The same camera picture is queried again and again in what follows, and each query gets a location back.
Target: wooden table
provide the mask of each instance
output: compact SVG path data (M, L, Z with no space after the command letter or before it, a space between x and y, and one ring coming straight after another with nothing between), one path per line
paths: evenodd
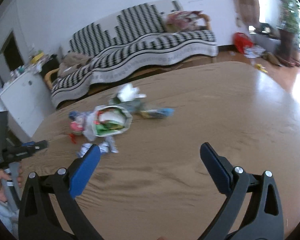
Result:
M223 62L144 78L133 85L147 94L148 102L172 107L175 114L165 120L134 116L130 129L115 137L119 153L102 156L76 199L104 239L197 239L225 199L199 158L206 141L249 173L272 171L285 233L293 230L300 221L300 106L277 83L247 64ZM71 143L69 111L92 110L107 103L114 91L47 117L34 139L46 139L50 147L24 160L26 172L46 175L68 167L86 141Z

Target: silver screw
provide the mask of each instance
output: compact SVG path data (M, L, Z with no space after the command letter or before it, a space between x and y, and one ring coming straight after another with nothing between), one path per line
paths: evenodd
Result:
M35 177L35 172L29 173L29 178L30 178L30 179L33 179L34 177Z
M272 177L272 172L271 172L271 171L266 171L265 174L266 174L268 177Z
M235 167L234 170L236 173L239 173L239 174L243 173L243 168L241 168L241 167Z
M59 174L59 175L66 174L66 169L65 169L65 168L59 169L59 170L58 170L58 174Z

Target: sofa backrest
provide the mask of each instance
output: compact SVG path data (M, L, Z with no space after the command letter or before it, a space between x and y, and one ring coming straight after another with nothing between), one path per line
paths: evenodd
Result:
M95 57L103 50L121 48L149 33L163 33L160 15L177 10L182 10L178 0L159 0L111 14L85 26L63 42L63 54L72 51Z

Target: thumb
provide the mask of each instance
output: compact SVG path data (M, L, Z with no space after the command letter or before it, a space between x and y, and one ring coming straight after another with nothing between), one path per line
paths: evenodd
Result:
M9 180L11 179L11 177L7 173L5 173L4 170L0 170L0 179Z

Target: couch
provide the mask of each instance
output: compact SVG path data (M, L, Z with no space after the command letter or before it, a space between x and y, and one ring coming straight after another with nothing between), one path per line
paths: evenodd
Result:
M55 107L84 96L92 84L120 81L147 65L169 66L192 55L215 57L218 46L209 16L206 29L165 32L161 15L183 10L178 0L159 0L111 14L74 33L61 50L93 57L76 72L50 84Z

